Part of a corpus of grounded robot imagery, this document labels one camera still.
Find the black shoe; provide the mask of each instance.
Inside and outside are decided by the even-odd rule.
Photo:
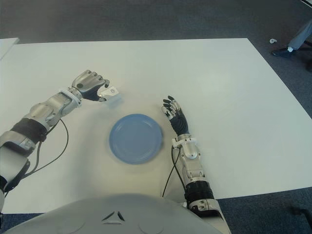
[[[273,50],[271,53],[274,56],[280,56],[280,57],[284,57],[284,58],[290,58],[293,53],[295,52],[295,50],[293,50],[292,52],[289,52],[287,48],[283,48],[283,49],[279,49],[279,50]]]
[[[312,72],[312,60],[310,60],[308,63],[307,63],[307,70],[309,72]]]

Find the gray carpet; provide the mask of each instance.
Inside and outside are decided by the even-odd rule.
[[[270,55],[311,18],[300,0],[2,0],[0,37],[20,43],[248,38],[312,117],[312,74],[305,70],[312,54]],[[278,43],[269,44],[271,38]],[[312,210],[311,195],[307,188],[220,204],[233,234],[308,234],[305,218],[288,208]],[[5,229],[30,217],[6,215]]]

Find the gray trousers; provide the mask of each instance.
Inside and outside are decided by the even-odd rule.
[[[299,32],[294,36],[294,38],[289,42],[288,46],[292,47],[294,50],[300,48],[304,41],[312,34],[312,20],[308,21],[303,25]]]

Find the metallic robot arm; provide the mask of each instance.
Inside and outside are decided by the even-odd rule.
[[[0,136],[0,212],[4,193],[18,185],[30,166],[27,157],[34,151],[39,141],[59,119],[81,106],[82,98],[93,101],[106,101],[107,97],[98,95],[101,86],[107,88],[109,80],[95,72],[86,70],[67,90],[50,97],[30,109],[20,122],[10,131]]]
[[[200,164],[201,153],[196,146],[196,139],[192,138],[189,133],[182,109],[173,97],[168,96],[168,99],[163,100],[162,111],[178,136],[177,140],[172,139],[172,147],[180,148],[179,159],[183,165],[183,182],[186,188],[184,197],[187,201],[187,208],[203,219],[210,218],[218,223],[218,226],[221,224],[223,233],[231,233]]]

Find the black cable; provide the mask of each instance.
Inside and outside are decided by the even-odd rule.
[[[171,159],[172,159],[172,163],[173,163],[174,165],[173,165],[173,167],[172,167],[172,169],[171,169],[171,171],[170,171],[170,174],[169,174],[169,176],[168,176],[168,179],[167,179],[167,182],[166,182],[164,191],[163,191],[163,193],[162,193],[162,197],[164,197],[164,194],[165,194],[165,191],[166,191],[166,188],[167,188],[167,185],[168,185],[170,176],[171,176],[172,171],[173,171],[174,168],[175,168],[175,170],[176,170],[176,172],[177,172],[177,174],[178,174],[178,176],[179,176],[179,179],[180,179],[180,181],[181,181],[181,183],[182,183],[184,192],[186,193],[186,188],[185,188],[185,186],[184,186],[183,180],[182,180],[182,178],[181,178],[181,175],[180,175],[179,171],[178,171],[177,168],[176,168],[176,163],[177,163],[177,161],[178,161],[178,159],[179,159],[179,156],[180,156],[180,153],[181,153],[181,148],[179,148],[179,153],[178,153],[178,155],[177,155],[175,161],[174,161],[174,156],[173,156],[173,149],[174,149],[174,148],[172,147],[172,148],[171,148]]]
[[[55,159],[53,159],[51,162],[47,163],[46,165],[40,167],[39,169],[37,169],[37,170],[35,170],[35,171],[31,172],[31,173],[28,173],[27,176],[25,176],[24,178],[26,178],[26,177],[32,175],[33,173],[35,173],[35,172],[37,172],[37,171],[40,171],[41,169],[43,169],[43,168],[47,167],[48,165],[50,165],[51,163],[55,162],[55,161],[56,161],[57,159],[59,159],[59,157],[61,157],[62,154],[65,152],[65,150],[66,150],[66,148],[67,148],[67,145],[68,145],[68,141],[69,141],[69,133],[68,133],[68,129],[67,129],[67,127],[66,127],[64,121],[63,121],[62,119],[60,119],[60,121],[61,121],[62,124],[64,125],[65,130],[66,130],[66,134],[67,134],[67,140],[66,140],[66,144],[65,144],[65,147],[64,147],[63,151],[59,154],[59,156],[57,156],[57,157],[56,157]]]
[[[179,154],[177,155],[177,157],[180,156],[180,153],[181,153],[181,148],[179,148]],[[178,171],[178,169],[177,169],[177,167],[176,167],[175,161],[174,161],[173,148],[171,149],[171,159],[172,159],[172,163],[174,164],[176,173],[177,173],[177,175],[179,176],[179,179],[180,179],[181,184],[182,184],[182,186],[183,186],[184,192],[186,193],[185,185],[184,185],[184,183],[183,183],[182,177],[181,177],[181,175],[180,175],[180,173],[179,173],[179,171]]]
[[[59,123],[59,120],[57,121],[57,123],[47,132],[46,136],[52,132],[52,130],[57,126],[57,124]],[[36,158],[36,164],[34,166],[34,168],[29,172],[29,173],[26,173],[23,178],[26,178],[28,176],[31,175],[32,172],[34,172],[37,167],[38,167],[38,164],[39,164],[39,155],[40,155],[40,149],[41,149],[41,144],[42,144],[42,141],[39,142],[39,145],[38,145],[38,148],[37,148],[37,158]]]
[[[167,179],[167,182],[166,182],[166,185],[165,185],[164,191],[163,191],[163,193],[162,193],[162,197],[164,197],[164,195],[165,195],[165,191],[166,191],[166,188],[167,188],[167,185],[168,185],[168,182],[169,182],[170,176],[171,176],[171,174],[172,174],[172,172],[173,172],[174,168],[175,168],[175,166],[173,165],[173,167],[172,167],[172,169],[171,169],[171,171],[170,171],[170,173],[169,173],[169,176],[168,176],[168,179]]]

